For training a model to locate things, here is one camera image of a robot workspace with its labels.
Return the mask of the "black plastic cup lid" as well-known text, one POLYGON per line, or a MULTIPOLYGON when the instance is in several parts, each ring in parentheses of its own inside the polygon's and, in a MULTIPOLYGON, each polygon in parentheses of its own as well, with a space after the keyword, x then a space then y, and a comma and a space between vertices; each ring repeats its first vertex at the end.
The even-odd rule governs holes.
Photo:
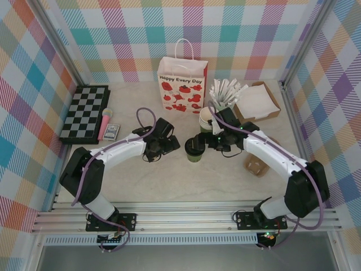
POLYGON ((197 150, 196 149, 196 142, 197 141, 195 140, 195 137, 188 139, 184 145, 185 151, 186 152, 190 152, 190 151, 204 151, 205 152, 205 150, 197 150))

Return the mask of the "brown pulp cup carrier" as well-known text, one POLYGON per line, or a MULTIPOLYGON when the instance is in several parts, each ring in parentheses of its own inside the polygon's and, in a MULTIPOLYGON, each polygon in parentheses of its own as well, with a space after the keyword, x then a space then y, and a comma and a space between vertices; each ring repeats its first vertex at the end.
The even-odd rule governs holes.
POLYGON ((248 154, 246 156, 243 166, 248 172, 256 177, 263 177, 270 169, 264 161, 253 154, 248 154))

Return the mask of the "white red printed paper bag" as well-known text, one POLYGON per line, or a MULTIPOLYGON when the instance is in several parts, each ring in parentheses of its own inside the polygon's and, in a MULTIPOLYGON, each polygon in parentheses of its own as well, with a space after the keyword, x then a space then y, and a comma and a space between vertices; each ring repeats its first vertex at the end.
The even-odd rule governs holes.
POLYGON ((177 42, 189 44, 191 58, 165 56, 157 70, 163 108, 169 111, 199 114, 205 104, 208 61, 196 60, 192 43, 185 38, 177 42))

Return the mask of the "stack of paper cups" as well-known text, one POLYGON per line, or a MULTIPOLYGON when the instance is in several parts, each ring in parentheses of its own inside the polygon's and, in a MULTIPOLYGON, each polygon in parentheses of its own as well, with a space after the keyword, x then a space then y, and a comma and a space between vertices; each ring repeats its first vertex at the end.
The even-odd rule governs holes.
POLYGON ((199 114, 200 130, 204 133, 212 133, 212 114, 207 107, 204 107, 199 114))

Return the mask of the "mint green straw holder cup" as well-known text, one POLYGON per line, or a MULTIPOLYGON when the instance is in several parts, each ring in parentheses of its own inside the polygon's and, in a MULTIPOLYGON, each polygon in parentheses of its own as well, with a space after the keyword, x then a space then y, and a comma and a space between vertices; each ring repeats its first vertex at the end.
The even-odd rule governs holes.
POLYGON ((233 109, 233 107, 234 107, 234 103, 232 103, 232 102, 223 103, 223 102, 217 101, 214 98, 212 98, 212 102, 213 102, 213 104, 214 104, 217 111, 221 111, 221 110, 223 110, 225 108, 233 109))

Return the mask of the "brown cardboard napkin box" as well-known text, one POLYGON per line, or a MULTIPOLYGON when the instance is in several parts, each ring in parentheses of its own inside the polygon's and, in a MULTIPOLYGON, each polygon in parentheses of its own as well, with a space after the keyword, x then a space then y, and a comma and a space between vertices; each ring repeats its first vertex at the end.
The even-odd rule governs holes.
POLYGON ((275 118, 280 111, 276 98, 263 81, 254 82, 243 90, 234 105, 234 113, 242 123, 275 118))

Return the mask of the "small silver packet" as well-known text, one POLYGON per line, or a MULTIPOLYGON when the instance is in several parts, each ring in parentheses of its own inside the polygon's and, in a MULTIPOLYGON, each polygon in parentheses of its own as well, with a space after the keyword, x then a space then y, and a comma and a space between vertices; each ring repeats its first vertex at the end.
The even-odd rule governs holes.
POLYGON ((115 141, 117 139, 118 133, 120 130, 120 125, 118 124, 107 124, 105 132, 103 134, 104 141, 115 141))

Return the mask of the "white napkin stack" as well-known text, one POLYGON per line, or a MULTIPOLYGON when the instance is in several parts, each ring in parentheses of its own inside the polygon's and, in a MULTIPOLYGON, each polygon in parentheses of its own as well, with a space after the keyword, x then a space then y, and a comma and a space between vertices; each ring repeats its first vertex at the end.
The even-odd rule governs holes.
POLYGON ((237 102, 237 107, 246 119, 261 119, 280 109, 272 101, 265 85, 248 87, 237 102))

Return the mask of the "black grey chessboard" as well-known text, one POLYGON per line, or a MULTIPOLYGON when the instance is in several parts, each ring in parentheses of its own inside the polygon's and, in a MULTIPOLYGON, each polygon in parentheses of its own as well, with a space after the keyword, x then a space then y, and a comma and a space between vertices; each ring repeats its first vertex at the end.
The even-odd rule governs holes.
POLYGON ((59 139, 65 145, 97 145, 102 112, 111 91, 107 85, 78 86, 59 139))

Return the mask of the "small right control board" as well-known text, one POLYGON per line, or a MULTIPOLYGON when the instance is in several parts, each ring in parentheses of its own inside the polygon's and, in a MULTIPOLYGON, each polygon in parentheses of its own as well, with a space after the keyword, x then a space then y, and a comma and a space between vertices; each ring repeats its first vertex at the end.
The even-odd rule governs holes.
POLYGON ((258 238, 258 244, 260 246, 274 246, 276 243, 276 238, 277 238, 278 234, 275 232, 264 232, 264 233, 258 233, 257 234, 257 238, 258 238))

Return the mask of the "small control board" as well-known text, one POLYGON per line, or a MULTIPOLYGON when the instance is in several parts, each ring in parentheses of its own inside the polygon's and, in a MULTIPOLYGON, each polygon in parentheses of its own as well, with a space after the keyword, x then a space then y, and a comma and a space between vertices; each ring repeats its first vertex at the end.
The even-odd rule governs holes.
POLYGON ((257 234, 257 238, 258 238, 258 244, 260 246, 274 246, 276 243, 276 238, 277 238, 278 234, 275 232, 264 232, 264 233, 258 233, 257 234))
POLYGON ((98 234, 96 242, 98 244, 103 244, 104 246, 116 246, 122 242, 122 235, 116 233, 98 234))

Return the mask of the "small left control board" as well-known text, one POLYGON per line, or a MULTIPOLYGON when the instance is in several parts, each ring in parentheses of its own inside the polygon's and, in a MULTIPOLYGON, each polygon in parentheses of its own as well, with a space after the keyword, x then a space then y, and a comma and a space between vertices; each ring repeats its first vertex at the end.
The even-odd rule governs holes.
POLYGON ((116 246, 122 242, 122 235, 116 233, 98 234, 96 242, 98 244, 103 244, 104 246, 116 246))

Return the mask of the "grey metal panel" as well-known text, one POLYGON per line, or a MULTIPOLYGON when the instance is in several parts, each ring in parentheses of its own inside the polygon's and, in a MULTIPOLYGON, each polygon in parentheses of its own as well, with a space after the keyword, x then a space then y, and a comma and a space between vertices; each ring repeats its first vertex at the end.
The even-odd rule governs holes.
POLYGON ((293 248, 261 251, 243 246, 46 247, 37 271, 338 271, 326 249, 298 256, 293 248))

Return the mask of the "aluminium side rail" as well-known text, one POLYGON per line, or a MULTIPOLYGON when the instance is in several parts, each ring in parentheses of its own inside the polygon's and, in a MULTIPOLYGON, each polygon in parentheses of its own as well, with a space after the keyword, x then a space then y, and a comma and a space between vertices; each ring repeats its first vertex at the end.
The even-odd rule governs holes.
MULTIPOLYGON (((297 125, 296 114, 292 108, 290 97, 283 85, 279 85, 281 95, 289 121, 296 140, 298 152, 301 158, 307 158, 305 144, 301 139, 301 130, 297 125)), ((301 168, 291 171, 288 179, 285 203, 295 216, 304 218, 318 207, 323 207, 323 203, 329 199, 329 188, 323 165, 314 160, 307 161, 304 165, 306 172, 311 175, 315 185, 313 185, 301 168)))

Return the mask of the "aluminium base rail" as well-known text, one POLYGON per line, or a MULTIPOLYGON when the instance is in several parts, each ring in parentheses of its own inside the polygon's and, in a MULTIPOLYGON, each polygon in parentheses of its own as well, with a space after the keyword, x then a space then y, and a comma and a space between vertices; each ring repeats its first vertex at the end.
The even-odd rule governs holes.
MULTIPOLYGON (((136 213, 135 232, 145 233, 235 233, 233 213, 251 211, 255 200, 221 202, 121 202, 121 213, 136 213)), ((40 212, 34 234, 84 234, 86 210, 70 203, 54 203, 49 212, 40 212)))

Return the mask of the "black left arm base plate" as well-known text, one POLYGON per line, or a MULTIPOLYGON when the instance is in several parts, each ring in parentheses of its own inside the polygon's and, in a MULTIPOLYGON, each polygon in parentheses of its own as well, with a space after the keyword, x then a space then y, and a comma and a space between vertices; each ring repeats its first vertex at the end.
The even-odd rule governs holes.
MULTIPOLYGON (((114 225, 110 225, 109 223, 103 222, 96 218, 93 214, 88 214, 86 216, 86 231, 118 231, 118 227, 114 225)), ((137 222, 137 214, 136 213, 118 213, 114 212, 109 218, 108 221, 112 223, 116 223, 126 227, 129 231, 134 231, 136 222, 137 222)))

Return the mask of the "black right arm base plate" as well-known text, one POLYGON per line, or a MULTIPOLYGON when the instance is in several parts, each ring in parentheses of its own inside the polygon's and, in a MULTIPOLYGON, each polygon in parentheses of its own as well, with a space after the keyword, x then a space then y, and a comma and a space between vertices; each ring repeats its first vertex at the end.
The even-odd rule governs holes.
POLYGON ((236 212, 235 222, 238 230, 284 230, 288 228, 286 218, 256 218, 254 212, 236 212))

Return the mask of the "aluminium right frame post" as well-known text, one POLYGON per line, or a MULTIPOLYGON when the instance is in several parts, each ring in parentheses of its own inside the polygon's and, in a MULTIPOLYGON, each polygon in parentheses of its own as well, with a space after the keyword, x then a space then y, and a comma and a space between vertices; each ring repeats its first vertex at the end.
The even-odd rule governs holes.
POLYGON ((337 1, 310 0, 307 4, 276 76, 281 86, 287 86, 296 75, 337 1))

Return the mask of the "aluminium frame post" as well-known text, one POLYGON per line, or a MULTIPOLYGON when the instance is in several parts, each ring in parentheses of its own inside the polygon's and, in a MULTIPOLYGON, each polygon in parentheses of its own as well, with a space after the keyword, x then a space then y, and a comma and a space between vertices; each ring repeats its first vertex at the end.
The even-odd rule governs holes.
POLYGON ((281 86, 287 86, 296 75, 337 1, 310 0, 307 4, 276 76, 281 86))
POLYGON ((56 0, 27 0, 27 4, 75 81, 79 85, 93 83, 94 78, 56 0))

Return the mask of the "aluminium left frame post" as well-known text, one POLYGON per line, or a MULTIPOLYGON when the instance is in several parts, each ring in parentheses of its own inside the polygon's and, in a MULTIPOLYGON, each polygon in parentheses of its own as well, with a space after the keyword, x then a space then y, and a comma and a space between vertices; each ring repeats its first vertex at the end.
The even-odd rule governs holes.
POLYGON ((79 85, 93 83, 94 78, 56 0, 27 0, 27 4, 75 81, 79 85))

